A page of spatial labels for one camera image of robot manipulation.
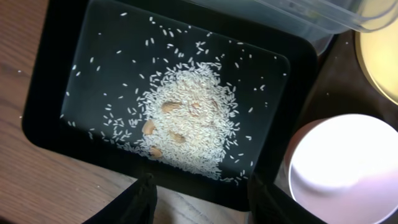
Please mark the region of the white bowl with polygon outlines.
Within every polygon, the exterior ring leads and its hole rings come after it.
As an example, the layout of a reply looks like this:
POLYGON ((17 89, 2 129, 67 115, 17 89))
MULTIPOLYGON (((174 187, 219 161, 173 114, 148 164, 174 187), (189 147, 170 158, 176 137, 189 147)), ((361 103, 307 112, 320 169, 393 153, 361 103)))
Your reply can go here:
POLYGON ((312 121, 283 165, 293 200, 325 223, 381 223, 397 211, 397 131, 380 119, 312 121))

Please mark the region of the pile of rice and nuts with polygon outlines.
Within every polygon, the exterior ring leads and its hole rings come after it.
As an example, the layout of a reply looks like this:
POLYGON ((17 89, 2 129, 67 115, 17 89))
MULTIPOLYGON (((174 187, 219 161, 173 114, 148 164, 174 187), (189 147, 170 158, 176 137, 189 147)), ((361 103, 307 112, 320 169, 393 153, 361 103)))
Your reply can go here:
POLYGON ((86 14, 60 123, 92 154, 106 146, 178 175, 240 184, 290 76, 264 47, 136 8, 86 14))

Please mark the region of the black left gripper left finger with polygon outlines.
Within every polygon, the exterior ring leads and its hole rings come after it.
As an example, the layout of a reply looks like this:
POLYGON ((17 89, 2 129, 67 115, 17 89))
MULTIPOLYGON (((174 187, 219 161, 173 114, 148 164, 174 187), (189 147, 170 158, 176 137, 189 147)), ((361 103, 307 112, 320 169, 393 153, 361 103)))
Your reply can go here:
POLYGON ((152 174, 144 174, 83 224, 153 224, 157 186, 152 174))

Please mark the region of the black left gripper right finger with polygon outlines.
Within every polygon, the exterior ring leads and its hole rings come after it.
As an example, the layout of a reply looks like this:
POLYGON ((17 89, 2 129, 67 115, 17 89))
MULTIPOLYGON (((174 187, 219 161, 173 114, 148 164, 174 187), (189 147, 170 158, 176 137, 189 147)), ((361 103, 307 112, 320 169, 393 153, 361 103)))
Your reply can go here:
POLYGON ((248 200, 254 223, 325 224, 257 174, 253 174, 248 181, 248 200))

